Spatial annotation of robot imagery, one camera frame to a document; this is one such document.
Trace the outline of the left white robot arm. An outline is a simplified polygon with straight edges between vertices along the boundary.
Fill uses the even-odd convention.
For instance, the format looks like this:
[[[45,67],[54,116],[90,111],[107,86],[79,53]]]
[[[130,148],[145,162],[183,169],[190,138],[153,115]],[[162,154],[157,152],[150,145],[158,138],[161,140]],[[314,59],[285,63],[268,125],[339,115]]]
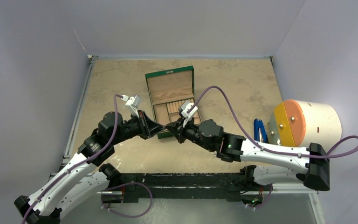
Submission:
[[[164,128],[142,110],[129,120],[118,112],[106,113],[77,153],[47,184],[32,195],[15,200],[21,222],[58,224],[69,211],[98,191],[121,188],[121,173],[105,163],[114,154],[114,146],[136,136],[150,139]]]

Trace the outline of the green jewelry tray insert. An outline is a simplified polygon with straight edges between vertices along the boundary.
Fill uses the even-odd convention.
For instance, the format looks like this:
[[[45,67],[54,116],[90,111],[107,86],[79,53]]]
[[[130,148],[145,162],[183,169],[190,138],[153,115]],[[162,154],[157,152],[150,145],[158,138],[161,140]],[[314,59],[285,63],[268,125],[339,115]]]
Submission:
[[[186,101],[190,101],[191,103],[195,102],[194,98],[186,98],[153,105],[152,108],[154,112],[155,121],[162,125],[167,125],[176,121],[180,118],[179,108]]]

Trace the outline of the green jewelry box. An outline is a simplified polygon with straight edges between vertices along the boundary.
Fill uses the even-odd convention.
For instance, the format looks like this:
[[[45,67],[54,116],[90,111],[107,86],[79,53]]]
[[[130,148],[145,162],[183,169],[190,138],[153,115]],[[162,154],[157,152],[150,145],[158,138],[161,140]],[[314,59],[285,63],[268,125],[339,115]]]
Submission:
[[[186,98],[196,101],[193,66],[146,73],[145,79],[152,106]]]

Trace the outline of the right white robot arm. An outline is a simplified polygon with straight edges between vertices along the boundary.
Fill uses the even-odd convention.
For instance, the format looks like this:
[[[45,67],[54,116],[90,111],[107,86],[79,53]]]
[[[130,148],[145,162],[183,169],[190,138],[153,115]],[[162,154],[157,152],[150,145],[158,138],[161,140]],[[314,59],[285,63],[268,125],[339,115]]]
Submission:
[[[330,160],[323,147],[310,143],[308,147],[286,147],[256,142],[241,135],[224,131],[212,119],[199,125],[178,119],[166,125],[179,143],[186,140],[215,152],[226,162],[258,162],[266,166],[245,169],[243,184],[249,190],[279,182],[298,182],[317,191],[330,190]]]

